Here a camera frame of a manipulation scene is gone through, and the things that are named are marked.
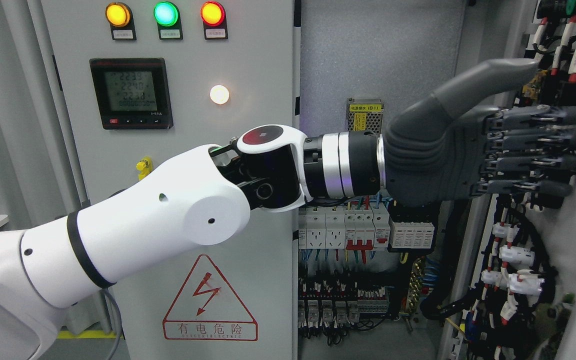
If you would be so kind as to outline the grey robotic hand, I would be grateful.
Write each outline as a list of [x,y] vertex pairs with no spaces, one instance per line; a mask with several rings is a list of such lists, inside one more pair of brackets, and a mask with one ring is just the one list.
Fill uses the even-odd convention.
[[484,194],[569,196],[576,105],[480,105],[527,84],[537,69],[527,58],[483,61],[389,121],[384,186],[393,199],[420,207]]

